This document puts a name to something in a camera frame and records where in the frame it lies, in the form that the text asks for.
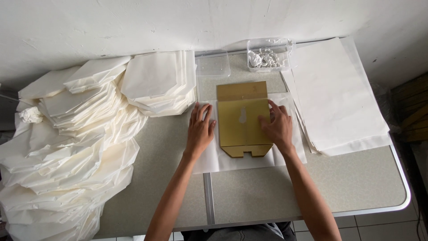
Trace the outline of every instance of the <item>cardboard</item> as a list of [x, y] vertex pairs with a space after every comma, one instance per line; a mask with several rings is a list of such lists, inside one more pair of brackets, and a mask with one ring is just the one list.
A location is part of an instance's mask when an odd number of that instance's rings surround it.
[[258, 120], [270, 121], [266, 81], [217, 86], [220, 147], [232, 158], [264, 157], [273, 143]]

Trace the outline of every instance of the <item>table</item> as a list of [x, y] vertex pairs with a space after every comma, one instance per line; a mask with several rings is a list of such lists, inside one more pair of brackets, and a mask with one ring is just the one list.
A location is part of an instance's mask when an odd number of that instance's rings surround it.
[[[215, 98], [218, 84], [247, 81], [266, 81], [269, 93], [286, 92], [279, 72], [248, 72], [246, 54], [229, 55], [229, 61], [229, 77], [199, 78], [199, 100]], [[106, 202], [95, 238], [146, 233], [181, 159], [187, 123], [186, 114], [149, 118], [135, 136], [140, 151], [131, 184]], [[394, 211], [409, 204], [409, 186], [393, 146], [326, 157], [310, 153], [305, 139], [303, 144], [305, 166], [334, 216]], [[173, 231], [300, 219], [286, 166], [243, 169], [192, 175]]]

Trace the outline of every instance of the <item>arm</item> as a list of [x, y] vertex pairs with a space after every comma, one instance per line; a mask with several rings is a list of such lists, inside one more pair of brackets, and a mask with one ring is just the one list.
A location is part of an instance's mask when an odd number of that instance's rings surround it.
[[[209, 124], [212, 105], [206, 104], [200, 110], [198, 109], [199, 103], [196, 103], [187, 130], [186, 149], [152, 217], [144, 239], [146, 241], [167, 241], [169, 239], [186, 193], [190, 175], [192, 175], [193, 166], [214, 137], [216, 121]], [[207, 114], [202, 120], [205, 110], [207, 110]]]
[[341, 241], [339, 229], [327, 203], [300, 161], [296, 148], [291, 142], [293, 130], [291, 117], [283, 105], [278, 107], [271, 100], [269, 104], [272, 106], [270, 112], [274, 117], [269, 124], [263, 116], [259, 116], [262, 130], [284, 156], [297, 204], [309, 231], [316, 241]]

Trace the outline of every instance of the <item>forearm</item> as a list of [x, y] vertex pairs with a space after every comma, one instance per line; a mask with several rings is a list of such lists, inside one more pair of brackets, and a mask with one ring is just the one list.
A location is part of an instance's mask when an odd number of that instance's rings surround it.
[[169, 239], [178, 212], [180, 211], [190, 176], [192, 175], [194, 163], [194, 158], [183, 154], [180, 164], [171, 181], [169, 181], [150, 222], [145, 238], [146, 241], [167, 241]]
[[341, 240], [336, 221], [294, 147], [280, 148], [287, 165], [297, 204], [314, 240]]

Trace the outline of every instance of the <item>person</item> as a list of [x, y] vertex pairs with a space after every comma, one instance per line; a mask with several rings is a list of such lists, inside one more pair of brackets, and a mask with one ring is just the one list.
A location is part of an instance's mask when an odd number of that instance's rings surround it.
[[[287, 170], [293, 183], [297, 204], [308, 230], [315, 241], [342, 240], [327, 203], [300, 161], [291, 142], [291, 117], [287, 114], [284, 106], [277, 106], [270, 100], [269, 104], [272, 106], [270, 109], [271, 122], [269, 123], [263, 116], [259, 116], [261, 128], [284, 156]], [[183, 152], [183, 157], [160, 199], [147, 230], [145, 241], [167, 241], [169, 239], [183, 202], [190, 175], [192, 175], [192, 168], [214, 137], [216, 121], [209, 123], [211, 111], [212, 105], [206, 104], [199, 109], [199, 104], [196, 103], [190, 117], [187, 145]], [[290, 222], [182, 233], [185, 241], [252, 241], [261, 239], [276, 241], [296, 239], [290, 229]]]

